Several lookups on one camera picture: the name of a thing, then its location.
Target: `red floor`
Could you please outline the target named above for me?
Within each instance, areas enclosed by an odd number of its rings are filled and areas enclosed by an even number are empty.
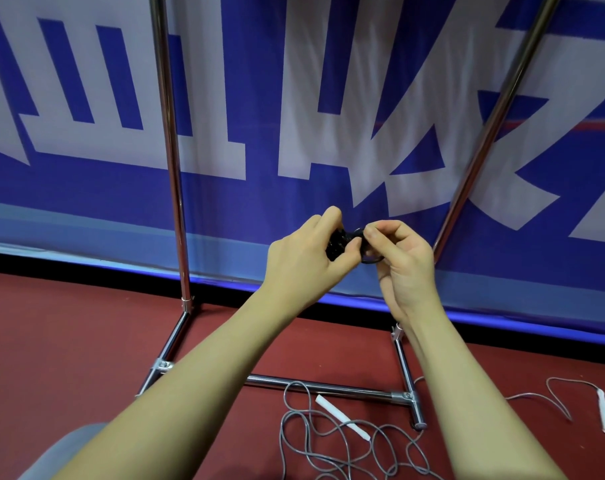
[[[50,444],[84,424],[108,421],[133,399],[147,368],[179,316],[178,300],[120,290],[0,274],[0,480],[17,478]],[[192,327],[190,349],[233,310],[206,306]],[[605,391],[605,365],[470,346],[505,395],[547,393],[549,376],[584,378]],[[410,365],[416,361],[407,347]],[[402,387],[388,333],[297,319],[267,351],[256,372],[398,390]],[[575,417],[568,423],[538,400],[513,403],[571,479],[605,478],[605,435],[593,389],[558,383],[555,391]],[[453,479],[425,383],[427,422],[420,443],[432,468]],[[303,406],[304,398],[292,401]],[[409,429],[398,406],[335,400],[352,418]],[[198,479],[277,479],[282,394],[245,387]],[[292,438],[301,431],[290,428]],[[361,447],[357,436],[351,437]],[[318,443],[333,454],[340,443]],[[291,479],[312,479],[305,460],[288,456]],[[424,478],[412,470],[400,478]]]

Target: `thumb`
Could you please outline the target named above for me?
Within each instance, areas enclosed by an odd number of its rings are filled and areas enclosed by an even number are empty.
[[[349,244],[345,247],[345,252],[338,256],[334,262],[330,263],[330,270],[336,280],[340,281],[349,271],[358,266],[362,259],[360,256],[360,244],[362,241],[360,237],[349,241]]]
[[[380,232],[374,224],[368,224],[363,234],[367,238],[369,245],[384,256],[392,266],[397,266],[403,259],[404,253],[389,240],[389,238]]]

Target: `person's left hand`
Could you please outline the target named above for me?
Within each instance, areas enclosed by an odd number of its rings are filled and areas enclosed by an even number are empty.
[[[261,286],[295,316],[315,303],[360,263],[359,237],[353,239],[335,261],[325,250],[331,233],[342,227],[342,213],[330,207],[312,216],[294,233],[269,246],[265,281]]]

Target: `black baseboard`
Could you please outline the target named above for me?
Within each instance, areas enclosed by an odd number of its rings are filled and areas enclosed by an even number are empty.
[[[0,273],[180,298],[180,286],[176,280],[81,264],[0,254]],[[250,292],[246,291],[196,283],[192,284],[192,292],[204,303],[232,308],[240,307],[250,296]],[[374,330],[391,331],[394,325],[394,319],[388,313],[322,303],[310,306],[300,316]],[[605,363],[603,345],[478,325],[456,323],[455,326],[463,339],[471,344]]]

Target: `banner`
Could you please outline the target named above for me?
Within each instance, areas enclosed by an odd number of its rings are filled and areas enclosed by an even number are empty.
[[[433,242],[540,3],[168,0],[192,271],[260,281],[330,205]],[[166,168],[147,0],[0,0],[0,244],[174,269]],[[605,328],[605,0],[561,1],[438,284]]]

